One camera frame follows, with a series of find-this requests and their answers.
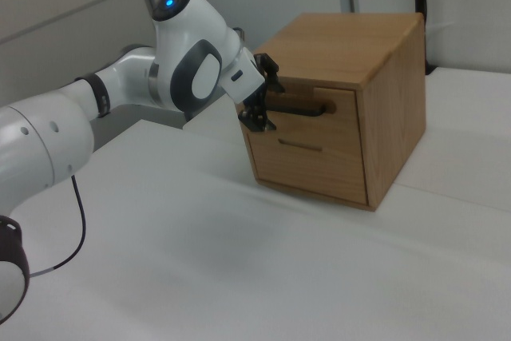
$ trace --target drawer handle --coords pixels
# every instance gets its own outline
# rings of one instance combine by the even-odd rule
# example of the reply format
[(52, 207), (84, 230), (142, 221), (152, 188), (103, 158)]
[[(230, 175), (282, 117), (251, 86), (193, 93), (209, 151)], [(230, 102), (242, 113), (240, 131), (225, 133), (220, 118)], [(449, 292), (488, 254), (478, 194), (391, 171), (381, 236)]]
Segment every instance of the drawer handle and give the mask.
[(285, 106), (285, 105), (268, 104), (266, 106), (266, 109), (268, 111), (291, 113), (293, 115), (301, 115), (301, 116), (309, 116), (309, 117), (321, 116), (327, 111), (327, 107), (325, 105), (320, 105), (318, 108), (314, 108), (314, 109), (305, 109), (305, 108), (290, 107), (290, 106)]
[(290, 145), (291, 147), (298, 147), (303, 149), (309, 149), (311, 151), (317, 151), (322, 152), (323, 147), (320, 147), (319, 145), (310, 145), (310, 144), (304, 144), (304, 143), (297, 143), (295, 141), (289, 141), (284, 139), (279, 139), (279, 143), (283, 145)]

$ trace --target wooden drawer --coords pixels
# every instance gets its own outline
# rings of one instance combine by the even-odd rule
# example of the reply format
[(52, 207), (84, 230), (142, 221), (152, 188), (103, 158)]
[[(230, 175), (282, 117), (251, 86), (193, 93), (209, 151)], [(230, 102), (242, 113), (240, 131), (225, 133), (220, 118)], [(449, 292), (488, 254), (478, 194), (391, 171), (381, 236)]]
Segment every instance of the wooden drawer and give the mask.
[(257, 181), (374, 211), (426, 129), (422, 15), (302, 14), (255, 52), (286, 91), (268, 106), (326, 106), (269, 112), (276, 131), (242, 124)]
[(328, 101), (321, 116), (269, 111), (276, 131), (246, 133), (257, 178), (366, 204), (355, 92), (314, 88), (313, 96)]

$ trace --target wooden panel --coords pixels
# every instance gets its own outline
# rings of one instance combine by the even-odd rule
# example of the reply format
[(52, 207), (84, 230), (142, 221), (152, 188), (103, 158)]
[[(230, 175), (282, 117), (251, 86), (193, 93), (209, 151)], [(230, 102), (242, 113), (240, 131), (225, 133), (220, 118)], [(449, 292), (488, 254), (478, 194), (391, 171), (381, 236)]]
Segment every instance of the wooden panel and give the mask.
[(314, 89), (335, 104), (333, 113), (305, 117), (268, 112), (276, 131), (245, 137), (261, 180), (324, 196), (366, 203), (357, 106), (352, 91)]
[(363, 92), (357, 92), (369, 205), (376, 207), (426, 129), (420, 21)]
[(422, 20), (420, 14), (303, 14), (256, 52), (283, 81), (363, 89)]

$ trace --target wooden box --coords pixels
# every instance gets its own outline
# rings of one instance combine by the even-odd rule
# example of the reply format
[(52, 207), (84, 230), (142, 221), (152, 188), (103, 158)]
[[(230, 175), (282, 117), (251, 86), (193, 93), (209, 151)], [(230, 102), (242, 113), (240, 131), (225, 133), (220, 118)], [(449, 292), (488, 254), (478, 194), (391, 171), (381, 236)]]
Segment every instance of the wooden box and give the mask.
[(375, 210), (426, 128), (420, 14), (303, 14), (263, 44), (286, 93), (275, 131), (242, 125), (260, 184)]

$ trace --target white table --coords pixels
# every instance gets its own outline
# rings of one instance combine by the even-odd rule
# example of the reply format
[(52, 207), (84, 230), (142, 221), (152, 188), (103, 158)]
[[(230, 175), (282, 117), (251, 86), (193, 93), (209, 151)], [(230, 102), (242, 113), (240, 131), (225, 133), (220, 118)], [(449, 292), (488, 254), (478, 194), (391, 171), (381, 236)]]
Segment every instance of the white table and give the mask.
[[(511, 209), (479, 180), (511, 169), (510, 79), (437, 70), (426, 135), (376, 212), (257, 185), (243, 143), (213, 138), (236, 122), (216, 105), (192, 121), (210, 137), (137, 123), (77, 174), (85, 246), (32, 281), (0, 339), (509, 339)], [(494, 163), (451, 164), (463, 143)], [(445, 167), (461, 173), (437, 185)], [(79, 238), (67, 183), (13, 218), (33, 270)]]

